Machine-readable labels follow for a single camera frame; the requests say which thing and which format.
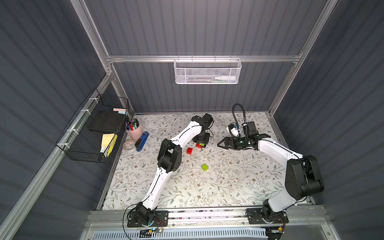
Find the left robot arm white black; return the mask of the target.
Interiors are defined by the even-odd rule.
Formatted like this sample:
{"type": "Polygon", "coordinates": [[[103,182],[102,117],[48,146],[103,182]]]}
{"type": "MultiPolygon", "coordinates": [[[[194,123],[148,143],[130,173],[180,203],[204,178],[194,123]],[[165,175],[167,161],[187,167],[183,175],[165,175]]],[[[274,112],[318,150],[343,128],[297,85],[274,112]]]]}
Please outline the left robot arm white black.
{"type": "Polygon", "coordinates": [[[190,141],[207,144],[210,139],[207,130],[213,122],[213,117],[210,114],[205,114],[203,117],[194,116],[187,127],[178,135],[162,141],[157,157],[158,167],[154,180],[144,199],[135,207],[135,213],[145,224],[148,225],[153,221],[160,195],[169,178],[182,163],[183,148],[190,141]]]}

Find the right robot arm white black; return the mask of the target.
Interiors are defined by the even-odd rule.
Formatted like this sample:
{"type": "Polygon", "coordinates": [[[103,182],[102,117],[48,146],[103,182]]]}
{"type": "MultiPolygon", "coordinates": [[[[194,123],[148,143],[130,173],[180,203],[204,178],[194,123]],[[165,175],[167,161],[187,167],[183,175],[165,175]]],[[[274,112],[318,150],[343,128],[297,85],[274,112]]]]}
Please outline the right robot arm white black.
{"type": "Polygon", "coordinates": [[[284,211],[307,197],[324,191],[325,185],[320,167],[314,156],[296,153],[267,134],[260,134],[254,122],[243,124],[244,136],[239,127],[228,125],[229,137],[223,138],[217,146],[232,150],[258,150],[267,154],[286,169],[285,186],[277,194],[263,202],[259,216],[266,223],[284,220],[284,211]]]}

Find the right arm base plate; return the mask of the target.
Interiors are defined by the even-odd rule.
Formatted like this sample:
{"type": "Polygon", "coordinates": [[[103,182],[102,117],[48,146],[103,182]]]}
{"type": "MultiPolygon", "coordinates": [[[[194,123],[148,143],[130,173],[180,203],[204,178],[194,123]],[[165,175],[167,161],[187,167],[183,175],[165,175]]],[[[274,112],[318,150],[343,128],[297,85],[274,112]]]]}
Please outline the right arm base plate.
{"type": "Polygon", "coordinates": [[[288,216],[285,211],[273,212],[272,210],[264,210],[262,208],[248,208],[245,213],[249,224],[287,224],[288,216]]]}

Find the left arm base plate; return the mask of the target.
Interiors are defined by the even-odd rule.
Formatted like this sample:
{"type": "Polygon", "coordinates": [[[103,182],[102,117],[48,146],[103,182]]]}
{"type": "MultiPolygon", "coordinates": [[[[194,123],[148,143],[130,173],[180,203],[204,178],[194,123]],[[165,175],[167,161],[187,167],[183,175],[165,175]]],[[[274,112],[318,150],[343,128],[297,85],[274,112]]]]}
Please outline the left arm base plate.
{"type": "Polygon", "coordinates": [[[127,223],[125,224],[128,228],[139,228],[139,227],[167,227],[169,220],[169,211],[158,211],[145,210],[143,213],[131,210],[127,214],[127,223]]]}

